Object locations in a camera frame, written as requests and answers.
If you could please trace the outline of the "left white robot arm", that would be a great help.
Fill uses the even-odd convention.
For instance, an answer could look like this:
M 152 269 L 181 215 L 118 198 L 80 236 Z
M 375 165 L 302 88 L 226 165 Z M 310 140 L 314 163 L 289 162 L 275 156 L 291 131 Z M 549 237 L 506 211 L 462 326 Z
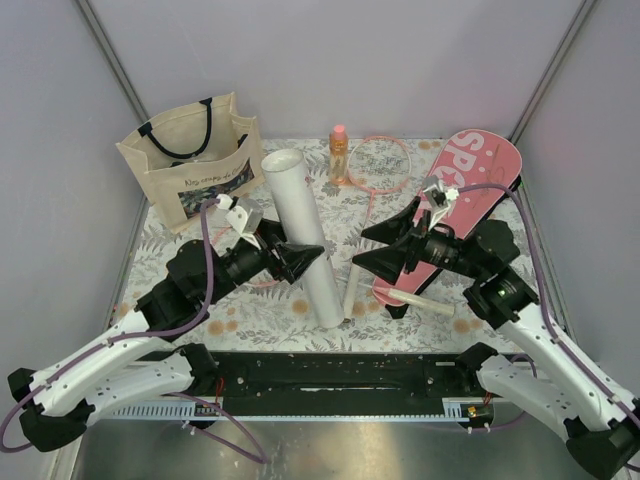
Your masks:
M 208 309 L 262 271 L 295 283 L 325 252 L 287 242 L 281 225 L 262 220 L 254 239 L 237 240 L 218 255 L 209 235 L 183 244 L 166 277 L 102 335 L 54 365 L 19 368 L 8 378 L 28 447 L 58 450 L 89 426 L 130 403 L 174 393 L 205 395 L 218 380 L 207 348 L 191 343 L 149 368 L 123 373 L 131 362 L 169 347 L 208 319 Z

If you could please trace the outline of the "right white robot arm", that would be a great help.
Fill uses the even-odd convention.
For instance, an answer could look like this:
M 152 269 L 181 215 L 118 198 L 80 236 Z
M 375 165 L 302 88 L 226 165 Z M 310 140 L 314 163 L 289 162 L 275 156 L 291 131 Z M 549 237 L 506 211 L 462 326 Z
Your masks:
M 381 248 L 357 254 L 355 265 L 394 284 L 419 263 L 472 279 L 463 295 L 473 313 L 515 343 L 548 380 L 520 376 L 505 356 L 476 344 L 458 358 L 455 383 L 464 394 L 503 397 L 545 424 L 596 479 L 613 478 L 639 451 L 639 399 L 591 360 L 549 315 L 511 267 L 519 248 L 508 224 L 484 220 L 464 239 L 414 217 L 414 199 L 399 214 L 363 230 Z

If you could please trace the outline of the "white shuttlecock tube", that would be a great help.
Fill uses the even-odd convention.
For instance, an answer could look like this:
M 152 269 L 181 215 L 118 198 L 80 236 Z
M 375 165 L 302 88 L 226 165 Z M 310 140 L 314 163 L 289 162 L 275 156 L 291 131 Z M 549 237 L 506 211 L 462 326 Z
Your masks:
M 326 238 L 303 153 L 296 149 L 277 150 L 262 160 L 261 168 L 287 240 L 297 245 L 325 247 Z M 323 252 L 306 270 L 302 287 L 320 327 L 331 329 L 342 323 L 343 307 L 328 252 Z

